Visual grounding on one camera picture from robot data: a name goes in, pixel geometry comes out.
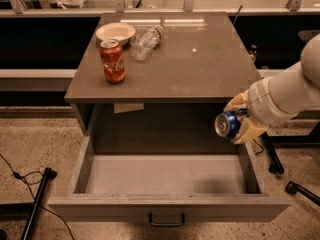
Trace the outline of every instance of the blue can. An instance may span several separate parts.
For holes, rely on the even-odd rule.
[[[225,111],[216,117],[214,122],[216,133],[224,138],[234,138],[241,127],[243,118],[247,116],[247,110]]]

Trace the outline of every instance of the bowl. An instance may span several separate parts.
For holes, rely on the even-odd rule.
[[[134,36],[136,29],[127,23],[117,22],[109,23],[98,28],[96,31],[96,37],[100,41],[107,39],[116,39],[121,45],[125,45],[128,40]]]

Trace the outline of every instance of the brown tabletop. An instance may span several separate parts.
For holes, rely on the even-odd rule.
[[[66,94],[70,103],[225,102],[260,79],[225,13],[110,13],[99,23],[127,22],[137,34],[160,24],[163,37],[144,62],[123,47],[126,79],[106,82],[92,37]]]

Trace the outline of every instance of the concrete floor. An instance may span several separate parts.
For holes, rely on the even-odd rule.
[[[307,134],[319,121],[319,113],[308,119],[291,120],[273,127],[269,134]],[[67,194],[83,135],[69,107],[1,107],[0,154],[21,175],[44,171],[51,167],[58,172],[46,192],[49,196]],[[252,142],[254,151],[259,147]],[[188,223],[179,228],[154,228],[143,223],[74,223],[68,225],[77,240],[99,239],[320,239],[320,208],[297,193],[284,189],[292,180],[320,194],[320,150],[277,149],[285,173],[268,172],[266,152],[255,157],[270,196],[290,200],[291,205],[270,223]],[[0,202],[31,202],[27,187],[13,178],[10,168],[0,159]],[[0,229],[8,239],[20,239],[25,221],[6,221],[0,217]],[[71,239],[66,226],[54,215],[41,210],[32,239]]]

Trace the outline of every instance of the can in hand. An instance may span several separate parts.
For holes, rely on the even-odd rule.
[[[109,83],[120,83],[126,73],[123,66],[122,46],[116,39],[108,39],[100,44],[100,57],[104,75]]]
[[[216,117],[214,127],[216,133],[224,138],[234,138],[241,127],[241,122],[247,116],[246,109],[240,109],[239,111],[225,111]]]

